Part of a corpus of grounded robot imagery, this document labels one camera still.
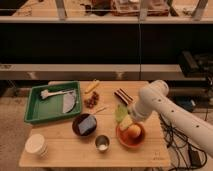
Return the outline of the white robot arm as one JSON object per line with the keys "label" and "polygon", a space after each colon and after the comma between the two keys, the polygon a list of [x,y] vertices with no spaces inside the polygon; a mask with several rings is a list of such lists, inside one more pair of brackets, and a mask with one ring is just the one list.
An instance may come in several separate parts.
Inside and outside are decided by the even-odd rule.
{"label": "white robot arm", "polygon": [[162,114],[213,158],[213,125],[173,103],[163,80],[153,81],[138,91],[138,100],[130,107],[134,121],[146,121],[153,111]]}

